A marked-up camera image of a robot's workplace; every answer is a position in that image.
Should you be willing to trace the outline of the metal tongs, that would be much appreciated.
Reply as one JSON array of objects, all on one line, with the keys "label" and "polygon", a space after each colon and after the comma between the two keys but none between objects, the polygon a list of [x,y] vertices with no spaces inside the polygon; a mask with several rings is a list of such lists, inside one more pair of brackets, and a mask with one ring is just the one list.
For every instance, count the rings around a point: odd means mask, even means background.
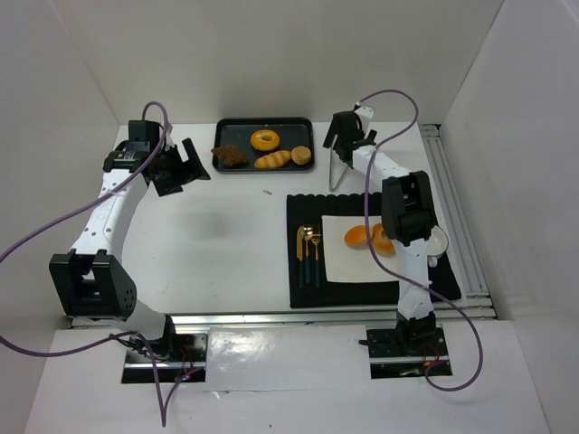
[{"label": "metal tongs", "polygon": [[328,162],[328,190],[333,193],[342,183],[344,176],[349,171],[349,166],[339,158],[335,151],[329,153]]}]

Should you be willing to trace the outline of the orange bun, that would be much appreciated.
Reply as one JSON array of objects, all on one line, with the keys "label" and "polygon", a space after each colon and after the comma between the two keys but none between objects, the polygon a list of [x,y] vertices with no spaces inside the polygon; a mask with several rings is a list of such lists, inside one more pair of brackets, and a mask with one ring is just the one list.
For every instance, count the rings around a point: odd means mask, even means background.
[{"label": "orange bun", "polygon": [[367,229],[365,225],[357,225],[350,228],[344,235],[344,243],[352,249],[363,249],[372,240],[373,229]]}]

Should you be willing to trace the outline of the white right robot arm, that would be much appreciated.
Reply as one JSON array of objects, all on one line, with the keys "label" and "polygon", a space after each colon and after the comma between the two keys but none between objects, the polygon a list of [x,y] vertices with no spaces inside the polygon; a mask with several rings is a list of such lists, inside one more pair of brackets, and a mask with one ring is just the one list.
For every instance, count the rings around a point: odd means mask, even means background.
[{"label": "white right robot arm", "polygon": [[323,147],[350,168],[365,173],[366,182],[381,188],[381,219],[394,245],[399,279],[396,326],[392,343],[411,354],[436,333],[436,318],[428,293],[427,248],[437,224],[430,178],[411,171],[377,149],[369,122],[374,111],[356,105],[333,115]]}]

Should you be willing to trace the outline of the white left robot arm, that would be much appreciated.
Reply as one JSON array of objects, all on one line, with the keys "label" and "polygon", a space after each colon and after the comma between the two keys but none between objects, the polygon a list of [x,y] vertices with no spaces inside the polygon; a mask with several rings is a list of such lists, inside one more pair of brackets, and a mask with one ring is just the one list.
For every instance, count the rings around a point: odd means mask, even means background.
[{"label": "white left robot arm", "polygon": [[128,139],[104,160],[100,203],[70,250],[53,255],[49,263],[66,316],[115,321],[122,330],[140,334],[134,347],[151,344],[162,357],[176,349],[173,321],[138,299],[121,256],[135,211],[150,186],[163,197],[208,179],[193,141],[184,139],[183,147],[186,159],[159,123],[130,121]]}]

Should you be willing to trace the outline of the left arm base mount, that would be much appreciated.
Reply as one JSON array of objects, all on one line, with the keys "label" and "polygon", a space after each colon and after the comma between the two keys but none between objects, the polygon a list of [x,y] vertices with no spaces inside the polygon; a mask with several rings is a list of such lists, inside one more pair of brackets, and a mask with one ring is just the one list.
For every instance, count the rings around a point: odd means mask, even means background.
[{"label": "left arm base mount", "polygon": [[[174,335],[174,346],[166,355],[156,355],[160,383],[205,382],[208,334],[206,332]],[[154,383],[153,365],[145,346],[134,337],[117,340],[126,349],[121,382]]]}]

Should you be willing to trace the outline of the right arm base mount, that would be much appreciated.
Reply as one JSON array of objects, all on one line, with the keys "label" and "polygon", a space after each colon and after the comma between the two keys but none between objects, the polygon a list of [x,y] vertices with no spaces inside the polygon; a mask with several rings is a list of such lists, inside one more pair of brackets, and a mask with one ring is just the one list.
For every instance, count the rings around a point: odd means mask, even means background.
[{"label": "right arm base mount", "polygon": [[358,341],[369,356],[372,380],[451,376],[451,361],[446,338],[441,327],[434,335],[414,344],[404,344],[394,329],[367,329],[366,337]]}]

